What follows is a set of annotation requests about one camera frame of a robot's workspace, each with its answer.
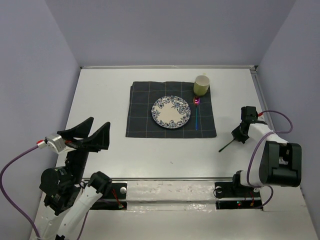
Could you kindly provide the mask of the iridescent fork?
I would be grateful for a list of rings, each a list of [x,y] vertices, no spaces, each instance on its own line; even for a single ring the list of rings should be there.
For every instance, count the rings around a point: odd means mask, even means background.
[[[223,146],[221,149],[218,150],[218,152],[222,152],[226,147],[228,147],[231,143],[233,143],[236,139],[234,138],[233,140],[231,140],[229,143],[227,143],[225,146]]]

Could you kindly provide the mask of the iridescent spoon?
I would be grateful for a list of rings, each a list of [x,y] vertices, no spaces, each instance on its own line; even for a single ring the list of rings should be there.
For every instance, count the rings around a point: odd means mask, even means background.
[[[195,105],[195,130],[197,131],[199,129],[199,123],[198,123],[198,106],[200,104],[200,98],[198,96],[195,96],[193,98],[193,104]]]

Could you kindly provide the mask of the pale green mug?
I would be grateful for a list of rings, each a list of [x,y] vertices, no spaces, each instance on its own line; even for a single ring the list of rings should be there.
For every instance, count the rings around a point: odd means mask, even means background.
[[[193,93],[198,96],[204,96],[210,86],[210,79],[206,75],[199,75],[195,78],[193,85]]]

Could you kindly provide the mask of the dark checked cloth napkin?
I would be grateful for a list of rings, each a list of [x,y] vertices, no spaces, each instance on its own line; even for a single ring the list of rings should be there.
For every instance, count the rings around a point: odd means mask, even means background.
[[[128,138],[195,139],[215,138],[217,131],[212,108],[211,93],[200,98],[198,106],[198,130],[195,129],[194,83],[179,81],[135,81],[130,87],[129,108],[125,136]],[[158,125],[151,115],[156,100],[163,96],[184,99],[191,110],[188,122],[176,129]]]

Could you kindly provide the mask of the blue floral plate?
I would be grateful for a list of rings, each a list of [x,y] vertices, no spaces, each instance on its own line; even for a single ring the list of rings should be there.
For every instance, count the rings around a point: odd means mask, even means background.
[[[153,120],[166,129],[178,129],[191,117],[189,104],[181,97],[166,95],[157,99],[151,108]]]

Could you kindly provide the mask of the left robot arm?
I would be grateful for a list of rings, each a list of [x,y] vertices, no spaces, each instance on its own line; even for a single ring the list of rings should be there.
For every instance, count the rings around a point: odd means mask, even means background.
[[[73,128],[48,135],[41,144],[67,155],[64,166],[47,168],[40,178],[45,211],[38,227],[39,240],[67,240],[93,204],[110,194],[112,179],[101,171],[93,173],[81,188],[89,153],[107,150],[110,145],[110,122],[90,134],[93,121],[89,117]]]

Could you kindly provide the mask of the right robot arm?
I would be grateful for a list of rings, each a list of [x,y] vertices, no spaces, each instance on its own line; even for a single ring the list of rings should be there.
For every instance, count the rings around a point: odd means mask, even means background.
[[[241,122],[231,132],[233,140],[244,144],[248,139],[257,142],[247,170],[237,171],[230,183],[235,196],[249,188],[263,186],[298,187],[302,179],[302,147],[281,138],[270,129],[254,106],[241,108]]]

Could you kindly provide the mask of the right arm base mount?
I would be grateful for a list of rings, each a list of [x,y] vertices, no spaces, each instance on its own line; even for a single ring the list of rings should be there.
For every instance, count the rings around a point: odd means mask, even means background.
[[[214,183],[213,195],[217,210],[262,209],[261,195],[252,187],[234,187],[231,181],[218,181]]]

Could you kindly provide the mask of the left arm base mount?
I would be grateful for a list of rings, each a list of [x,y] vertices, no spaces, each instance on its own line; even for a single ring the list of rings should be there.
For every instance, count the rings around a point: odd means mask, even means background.
[[[113,181],[110,192],[97,200],[90,209],[106,211],[126,210],[127,185],[126,181]]]

